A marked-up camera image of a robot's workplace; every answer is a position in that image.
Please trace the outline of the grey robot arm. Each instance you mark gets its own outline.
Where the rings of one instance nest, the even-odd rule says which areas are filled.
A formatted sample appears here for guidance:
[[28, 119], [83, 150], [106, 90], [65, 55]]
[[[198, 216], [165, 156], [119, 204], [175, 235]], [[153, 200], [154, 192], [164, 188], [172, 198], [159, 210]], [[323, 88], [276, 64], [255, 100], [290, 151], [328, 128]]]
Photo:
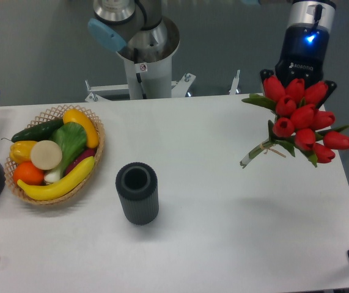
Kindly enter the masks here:
[[[281, 55], [261, 80], [277, 76], [286, 86], [295, 78], [311, 86], [323, 79], [323, 63], [336, 12], [334, 1], [290, 1]], [[131, 99], [184, 97], [195, 80], [172, 80], [172, 56], [180, 44], [177, 26], [162, 14], [161, 1], [94, 1], [87, 27], [105, 49], [123, 60]]]

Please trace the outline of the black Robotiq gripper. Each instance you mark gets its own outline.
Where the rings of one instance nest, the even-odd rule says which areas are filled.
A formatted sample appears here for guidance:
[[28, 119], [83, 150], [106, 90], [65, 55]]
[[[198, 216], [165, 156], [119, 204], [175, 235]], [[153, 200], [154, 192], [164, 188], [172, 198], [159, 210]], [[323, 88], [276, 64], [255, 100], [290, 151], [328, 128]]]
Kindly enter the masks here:
[[[312, 26], [294, 25], [287, 28], [275, 74], [284, 87], [294, 79], [303, 79], [308, 88], [323, 79], [323, 62], [329, 42], [329, 33]], [[262, 91], [264, 81], [274, 76], [273, 69], [260, 70]], [[326, 80], [327, 95], [337, 88], [334, 81]]]

